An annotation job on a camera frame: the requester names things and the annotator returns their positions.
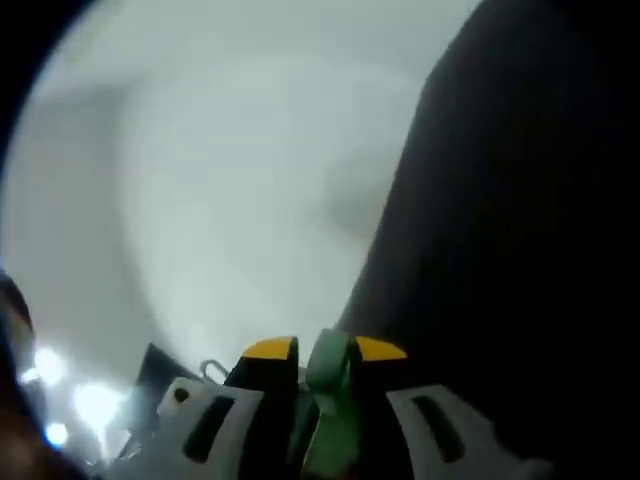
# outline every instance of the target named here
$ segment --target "green strap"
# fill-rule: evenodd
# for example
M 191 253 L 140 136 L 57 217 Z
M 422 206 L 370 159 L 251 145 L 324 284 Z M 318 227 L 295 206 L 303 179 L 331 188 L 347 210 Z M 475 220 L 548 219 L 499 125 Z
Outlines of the green strap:
M 302 478 L 345 477 L 359 457 L 359 428 L 350 391 L 351 338 L 323 330 L 309 359 L 306 384 L 320 410 L 302 467 Z

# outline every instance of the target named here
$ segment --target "bright light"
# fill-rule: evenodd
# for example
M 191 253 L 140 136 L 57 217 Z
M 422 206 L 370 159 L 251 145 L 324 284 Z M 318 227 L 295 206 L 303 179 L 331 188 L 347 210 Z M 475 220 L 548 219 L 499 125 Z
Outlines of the bright light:
M 96 433 L 115 417 L 122 400 L 122 395 L 101 384 L 79 387 L 73 397 L 78 415 Z
M 27 385 L 39 378 L 40 378 L 40 375 L 38 374 L 38 370 L 35 368 L 30 368 L 29 370 L 24 372 L 22 375 L 20 375 L 20 383 L 22 385 Z
M 66 373 L 62 359 L 48 348 L 36 350 L 35 364 L 38 376 L 48 387 L 53 387 Z
M 67 427 L 62 423 L 52 423 L 49 425 L 45 430 L 45 435 L 49 443 L 55 447 L 62 447 L 67 443 L 67 439 L 69 438 Z

